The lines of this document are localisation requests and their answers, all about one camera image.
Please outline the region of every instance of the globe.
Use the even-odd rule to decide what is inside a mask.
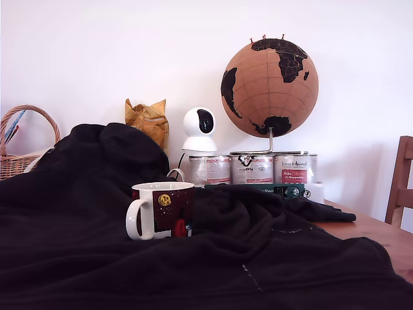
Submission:
[[[308,54],[284,39],[262,39],[242,48],[229,62],[221,83],[231,121],[257,137],[282,136],[312,112],[318,76]]]

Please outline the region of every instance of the camera lens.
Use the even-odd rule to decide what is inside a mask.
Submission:
[[[203,109],[199,109],[196,112],[199,117],[199,129],[201,129],[204,134],[209,134],[212,129],[214,129],[214,119],[211,113]]]

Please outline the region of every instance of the crumpled paper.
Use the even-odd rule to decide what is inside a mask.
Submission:
[[[125,123],[143,131],[150,136],[166,153],[169,122],[165,116],[166,99],[153,105],[136,105],[132,107],[129,99],[125,102]]]

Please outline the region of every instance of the security camera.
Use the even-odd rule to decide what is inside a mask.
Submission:
[[[182,149],[188,156],[214,155],[217,147],[211,138],[216,129],[213,113],[207,108],[193,108],[183,118],[183,128],[188,138]]]

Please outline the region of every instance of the black blanket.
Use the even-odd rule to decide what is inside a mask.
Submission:
[[[306,199],[199,190],[193,237],[130,240],[131,186],[168,169],[142,132],[80,125],[0,181],[0,309],[412,309],[382,246],[308,222],[355,216]]]

